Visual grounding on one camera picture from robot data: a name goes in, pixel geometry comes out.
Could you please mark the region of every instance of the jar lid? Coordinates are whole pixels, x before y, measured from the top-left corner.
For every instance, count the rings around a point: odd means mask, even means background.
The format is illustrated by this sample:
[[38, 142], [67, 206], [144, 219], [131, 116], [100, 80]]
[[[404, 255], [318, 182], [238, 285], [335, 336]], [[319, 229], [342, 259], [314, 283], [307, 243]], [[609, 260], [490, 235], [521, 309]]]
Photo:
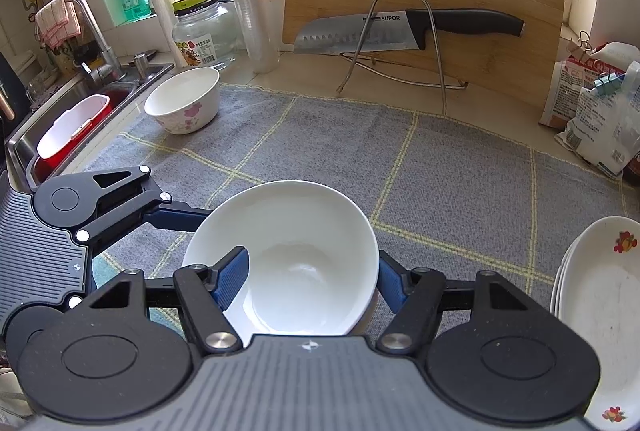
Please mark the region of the jar lid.
[[212, 3], [215, 3], [217, 0], [214, 0], [213, 2], [211, 1], [212, 0], [176, 0], [174, 2], [174, 13], [176, 16], [188, 14], [187, 11], [194, 12], [194, 10], [198, 10], [198, 8], [208, 7]]

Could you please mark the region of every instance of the metal knife stand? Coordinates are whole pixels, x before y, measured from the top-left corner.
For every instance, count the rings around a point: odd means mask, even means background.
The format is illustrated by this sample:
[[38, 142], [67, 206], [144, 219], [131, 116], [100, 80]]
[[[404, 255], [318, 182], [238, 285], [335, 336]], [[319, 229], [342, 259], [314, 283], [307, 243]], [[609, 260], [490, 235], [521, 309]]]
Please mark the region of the metal knife stand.
[[[336, 90], [336, 93], [338, 95], [342, 93], [342, 90], [344, 89], [344, 85], [347, 84], [347, 81], [350, 79], [351, 74], [353, 73], [354, 67], [357, 65], [361, 68], [368, 70], [369, 72], [373, 72], [374, 74], [377, 74], [382, 77], [386, 77], [388, 79], [391, 79], [392, 81], [396, 81], [399, 83], [405, 83], [408, 85], [416, 85], [416, 86], [433, 87], [433, 88], [440, 87], [440, 89], [442, 90], [442, 114], [444, 116], [447, 115], [447, 88], [449, 88], [450, 90], [464, 90], [469, 83], [458, 80], [458, 83], [459, 83], [458, 85], [445, 84], [444, 73], [442, 72], [442, 57], [440, 55], [440, 42], [438, 41], [438, 32], [436, 31], [435, 20], [433, 19], [433, 11], [431, 10], [431, 5], [427, 0], [421, 0], [421, 1], [422, 1], [422, 4], [424, 5], [424, 8], [426, 8], [427, 11], [429, 12], [429, 20], [431, 21], [431, 32], [433, 33], [433, 46], [436, 51], [436, 60], [438, 62], [438, 74], [440, 76], [440, 82], [428, 83], [428, 82], [422, 82], [422, 81], [410, 81], [407, 79], [393, 77], [375, 68], [371, 68], [370, 66], [367, 66], [364, 63], [361, 63], [360, 61], [358, 61], [358, 57], [360, 57], [360, 50], [362, 50], [362, 45], [364, 44], [364, 40], [366, 39], [367, 33], [369, 31], [369, 26], [371, 25], [371, 18], [373, 17], [373, 14], [374, 14], [373, 11], [378, 2], [378, 0], [373, 0], [371, 2], [371, 7], [369, 7], [369, 13], [367, 14], [367, 19], [364, 22], [364, 27], [362, 28], [362, 32], [360, 33], [360, 39], [358, 40], [358, 44], [356, 46], [355, 52], [353, 53], [353, 55], [346, 54], [346, 53], [340, 54], [340, 56], [350, 59], [351, 65], [349, 66], [347, 75], [344, 77], [342, 83], [340, 84], [340, 86], [338, 86]], [[370, 59], [370, 61], [372, 61], [372, 64], [375, 64], [375, 61], [376, 61], [375, 58], [369, 57], [367, 59]]]

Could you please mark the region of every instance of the gray placemat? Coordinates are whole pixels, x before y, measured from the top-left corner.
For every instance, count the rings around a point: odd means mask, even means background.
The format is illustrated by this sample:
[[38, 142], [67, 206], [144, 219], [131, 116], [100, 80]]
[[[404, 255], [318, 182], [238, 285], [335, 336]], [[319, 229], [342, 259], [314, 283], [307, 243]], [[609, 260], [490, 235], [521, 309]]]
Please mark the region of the gray placemat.
[[[88, 170], [147, 164], [175, 199], [214, 209], [272, 180], [326, 184], [356, 202], [407, 268], [472, 279], [491, 268], [548, 306], [564, 251], [609, 215], [640, 219], [629, 186], [461, 122], [382, 104], [221, 85], [216, 118], [169, 135], [142, 115]], [[123, 268], [170, 276], [191, 234], [135, 230], [94, 260], [101, 284]], [[392, 317], [378, 303], [373, 337]], [[156, 320], [176, 326], [175, 313]], [[443, 327], [465, 313], [449, 314]]]

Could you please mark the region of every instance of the stacked plates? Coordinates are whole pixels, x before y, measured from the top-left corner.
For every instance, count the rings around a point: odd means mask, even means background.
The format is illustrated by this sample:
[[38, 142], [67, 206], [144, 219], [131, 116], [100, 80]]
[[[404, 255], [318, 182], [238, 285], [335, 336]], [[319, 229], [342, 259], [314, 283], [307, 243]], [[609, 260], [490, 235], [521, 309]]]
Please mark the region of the stacked plates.
[[596, 351], [602, 374], [585, 415], [602, 430], [640, 423], [640, 223], [607, 217], [566, 251], [551, 312]]

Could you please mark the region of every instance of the kitchen sink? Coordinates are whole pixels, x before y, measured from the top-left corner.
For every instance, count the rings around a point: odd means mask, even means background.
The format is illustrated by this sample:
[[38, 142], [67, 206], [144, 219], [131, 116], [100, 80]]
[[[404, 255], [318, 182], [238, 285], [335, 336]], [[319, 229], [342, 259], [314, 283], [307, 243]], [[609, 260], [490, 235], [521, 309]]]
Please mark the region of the kitchen sink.
[[[103, 87], [97, 87], [94, 81], [82, 72], [72, 77], [49, 101], [27, 118], [7, 142], [7, 153], [16, 170], [15, 180], [18, 187], [24, 191], [35, 191], [43, 180], [62, 173], [101, 129], [172, 67], [171, 64], [149, 65], [148, 77], [143, 82], [139, 81], [140, 76], [135, 67], [124, 67], [124, 77]], [[112, 111], [49, 173], [46, 167], [40, 165], [37, 151], [40, 139], [62, 113], [93, 94], [109, 96]]]

